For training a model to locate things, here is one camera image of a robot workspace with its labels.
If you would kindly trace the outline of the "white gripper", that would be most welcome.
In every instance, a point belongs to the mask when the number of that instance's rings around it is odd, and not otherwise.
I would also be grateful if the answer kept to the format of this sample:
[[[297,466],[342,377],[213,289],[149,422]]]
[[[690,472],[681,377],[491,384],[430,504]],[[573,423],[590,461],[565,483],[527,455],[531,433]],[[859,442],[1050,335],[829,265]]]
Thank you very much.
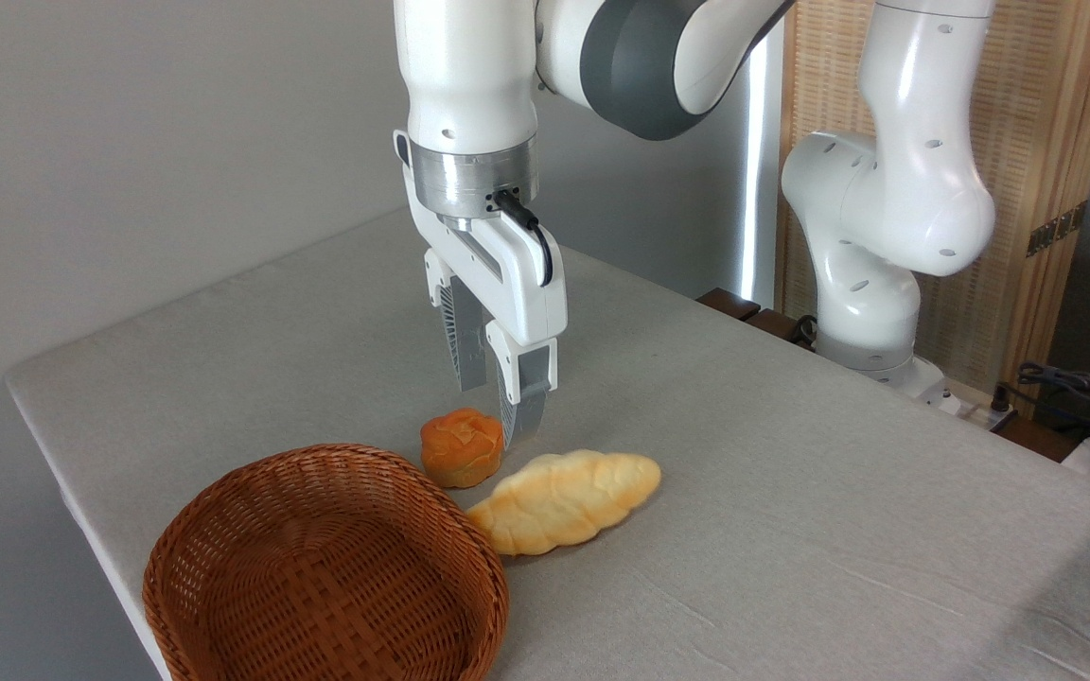
[[[534,141],[498,153],[429,150],[393,134],[424,255],[429,303],[440,311],[459,391],[487,384],[496,355],[507,448],[538,431],[558,384],[557,337],[568,324],[561,250],[526,200],[536,193]]]

